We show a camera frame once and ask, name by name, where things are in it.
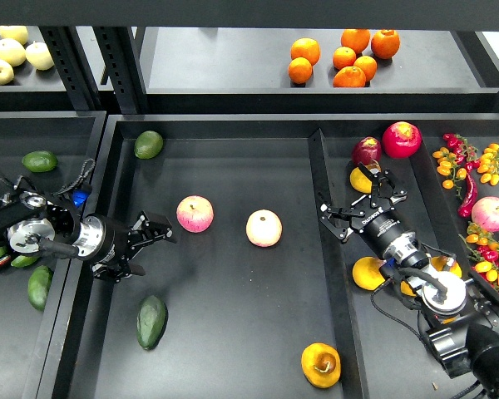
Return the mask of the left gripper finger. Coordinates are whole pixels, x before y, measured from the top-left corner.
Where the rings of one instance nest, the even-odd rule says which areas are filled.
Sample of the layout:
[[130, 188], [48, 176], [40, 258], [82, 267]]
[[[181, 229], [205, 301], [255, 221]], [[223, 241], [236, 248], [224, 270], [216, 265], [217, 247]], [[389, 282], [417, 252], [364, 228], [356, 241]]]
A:
[[161, 240], [177, 242], [170, 221], [164, 215], [141, 211], [131, 227], [131, 248], [141, 249]]
[[146, 271], [138, 264], [95, 264], [91, 267], [92, 275], [94, 278], [108, 281], [112, 283], [119, 283], [123, 278], [131, 276], [145, 276]]

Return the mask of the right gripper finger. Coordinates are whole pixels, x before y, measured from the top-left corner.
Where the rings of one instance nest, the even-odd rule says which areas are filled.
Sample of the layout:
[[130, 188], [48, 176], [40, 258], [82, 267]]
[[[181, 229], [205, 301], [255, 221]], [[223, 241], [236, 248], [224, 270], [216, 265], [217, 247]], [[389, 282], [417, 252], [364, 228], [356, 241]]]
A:
[[351, 225], [353, 219], [361, 219], [365, 215], [365, 211], [355, 209], [353, 206], [336, 207], [326, 200], [326, 197], [321, 193], [317, 193], [318, 207], [320, 211], [319, 221], [325, 226], [329, 232], [340, 241], [341, 244], [346, 244], [353, 233], [358, 230]]
[[407, 199], [408, 192], [398, 183], [391, 170], [369, 169], [359, 164], [361, 173], [371, 182], [369, 203], [371, 208], [377, 208], [388, 203], [393, 206]]

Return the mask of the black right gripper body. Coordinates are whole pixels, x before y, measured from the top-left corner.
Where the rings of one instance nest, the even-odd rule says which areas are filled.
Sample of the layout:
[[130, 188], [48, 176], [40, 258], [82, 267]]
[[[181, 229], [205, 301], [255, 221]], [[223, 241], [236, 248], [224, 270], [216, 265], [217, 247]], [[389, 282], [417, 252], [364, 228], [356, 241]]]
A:
[[428, 265], [416, 233], [401, 220], [390, 199], [372, 199], [364, 195], [351, 204], [354, 215], [350, 229], [359, 234], [367, 246], [382, 260], [394, 259], [401, 268], [423, 268]]

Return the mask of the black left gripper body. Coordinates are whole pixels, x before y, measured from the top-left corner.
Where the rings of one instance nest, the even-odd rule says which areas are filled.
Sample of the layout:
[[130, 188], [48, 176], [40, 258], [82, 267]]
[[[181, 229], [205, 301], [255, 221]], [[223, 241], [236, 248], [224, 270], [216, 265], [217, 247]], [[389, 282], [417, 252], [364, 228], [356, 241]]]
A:
[[130, 227], [99, 214], [89, 214], [80, 223], [79, 237], [73, 246], [78, 248], [77, 257], [90, 269], [95, 264], [131, 264], [142, 249], [131, 248]]

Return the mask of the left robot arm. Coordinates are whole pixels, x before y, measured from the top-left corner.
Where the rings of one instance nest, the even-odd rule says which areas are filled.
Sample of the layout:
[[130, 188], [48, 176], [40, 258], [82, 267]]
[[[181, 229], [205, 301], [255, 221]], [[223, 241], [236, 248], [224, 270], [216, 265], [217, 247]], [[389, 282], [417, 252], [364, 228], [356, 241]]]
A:
[[51, 193], [38, 190], [26, 176], [11, 181], [0, 172], [0, 182], [7, 186], [0, 197], [0, 247], [26, 256], [78, 259], [88, 264], [94, 278], [114, 283], [144, 275], [133, 258], [155, 242], [175, 242], [173, 227], [164, 215], [146, 212], [131, 227], [101, 214], [82, 216], [80, 207], [91, 192], [86, 178], [95, 164], [85, 160], [73, 182]]

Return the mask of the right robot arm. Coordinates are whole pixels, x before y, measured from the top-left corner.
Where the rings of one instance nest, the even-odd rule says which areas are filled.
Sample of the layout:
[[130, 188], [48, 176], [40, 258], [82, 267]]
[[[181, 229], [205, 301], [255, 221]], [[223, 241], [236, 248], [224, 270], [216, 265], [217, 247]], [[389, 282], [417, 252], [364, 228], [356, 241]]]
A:
[[393, 296], [417, 313], [413, 333], [449, 377], [471, 373], [481, 393], [499, 398], [499, 295], [476, 272], [459, 278], [455, 254], [420, 240], [396, 209], [407, 198], [390, 170], [361, 169], [368, 193], [337, 207], [329, 174], [317, 180], [320, 223], [341, 243], [359, 237], [375, 255], [382, 277], [373, 291]]

